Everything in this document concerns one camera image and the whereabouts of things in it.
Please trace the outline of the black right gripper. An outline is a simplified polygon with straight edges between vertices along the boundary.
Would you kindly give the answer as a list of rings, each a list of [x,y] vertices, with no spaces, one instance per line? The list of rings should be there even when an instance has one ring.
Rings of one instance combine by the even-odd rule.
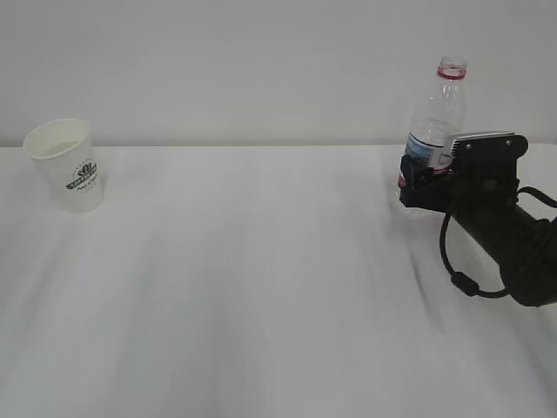
[[[434,174],[429,166],[404,155],[400,160],[399,173],[401,203],[408,208],[432,212],[446,212],[452,208],[456,216],[501,215],[516,204],[520,181],[514,188],[493,180],[450,180],[446,173]]]

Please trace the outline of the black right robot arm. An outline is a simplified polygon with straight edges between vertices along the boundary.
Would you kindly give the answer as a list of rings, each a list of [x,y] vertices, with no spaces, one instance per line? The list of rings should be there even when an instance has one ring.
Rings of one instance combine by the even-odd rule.
[[[518,204],[526,193],[547,206],[556,202],[533,187],[520,187],[516,163],[453,161],[443,174],[405,156],[400,169],[405,184],[399,199],[406,207],[439,212],[440,256],[452,284],[470,297],[512,297],[526,307],[541,307],[556,301],[556,222],[535,219]],[[495,261],[503,283],[499,291],[486,291],[448,259],[446,236],[455,220]]]

